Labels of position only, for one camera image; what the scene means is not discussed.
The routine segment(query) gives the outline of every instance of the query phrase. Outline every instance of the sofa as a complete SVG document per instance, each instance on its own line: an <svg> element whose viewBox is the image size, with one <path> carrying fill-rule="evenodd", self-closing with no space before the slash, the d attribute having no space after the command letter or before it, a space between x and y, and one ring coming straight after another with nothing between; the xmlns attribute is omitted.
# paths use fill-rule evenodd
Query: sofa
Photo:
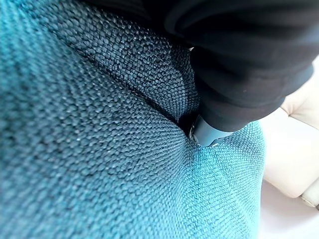
<svg viewBox="0 0 319 239"><path fill-rule="evenodd" d="M314 67L310 80L260 123L266 141L264 180L319 209L319 58Z"/></svg>

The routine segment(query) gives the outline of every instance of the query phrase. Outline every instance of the teal cushion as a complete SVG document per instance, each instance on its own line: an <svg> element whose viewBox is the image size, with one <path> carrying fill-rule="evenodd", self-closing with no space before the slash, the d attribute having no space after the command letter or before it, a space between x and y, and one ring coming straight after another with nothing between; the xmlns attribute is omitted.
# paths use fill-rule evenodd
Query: teal cushion
<svg viewBox="0 0 319 239"><path fill-rule="evenodd" d="M0 25L3 238L257 236L261 130L185 136L186 48L76 0L1 0Z"/></svg>

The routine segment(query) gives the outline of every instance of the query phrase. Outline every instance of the black cloth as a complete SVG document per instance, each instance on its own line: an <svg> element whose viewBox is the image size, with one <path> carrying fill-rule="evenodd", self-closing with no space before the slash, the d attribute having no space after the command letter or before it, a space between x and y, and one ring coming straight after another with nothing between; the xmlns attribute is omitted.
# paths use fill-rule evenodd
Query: black cloth
<svg viewBox="0 0 319 239"><path fill-rule="evenodd" d="M193 46L200 114L222 131L277 109L310 78L319 53L317 0L90 2L151 20Z"/></svg>

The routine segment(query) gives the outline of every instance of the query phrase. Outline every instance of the cream leather cushion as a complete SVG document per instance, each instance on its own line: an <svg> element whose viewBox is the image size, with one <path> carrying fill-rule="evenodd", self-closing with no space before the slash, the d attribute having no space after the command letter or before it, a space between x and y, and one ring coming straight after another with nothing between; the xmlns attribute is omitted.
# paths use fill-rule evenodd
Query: cream leather cushion
<svg viewBox="0 0 319 239"><path fill-rule="evenodd" d="M300 196L319 178L319 58L312 78L260 122L264 179L289 197Z"/></svg>

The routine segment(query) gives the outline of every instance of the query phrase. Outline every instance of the teal fabric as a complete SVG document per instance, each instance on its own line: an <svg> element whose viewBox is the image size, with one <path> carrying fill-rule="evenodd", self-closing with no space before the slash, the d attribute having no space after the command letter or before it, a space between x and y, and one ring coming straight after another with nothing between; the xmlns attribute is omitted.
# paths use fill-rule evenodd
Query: teal fabric
<svg viewBox="0 0 319 239"><path fill-rule="evenodd" d="M1 0L0 26L3 238L257 236L261 130L185 136L187 49L73 0Z"/></svg>

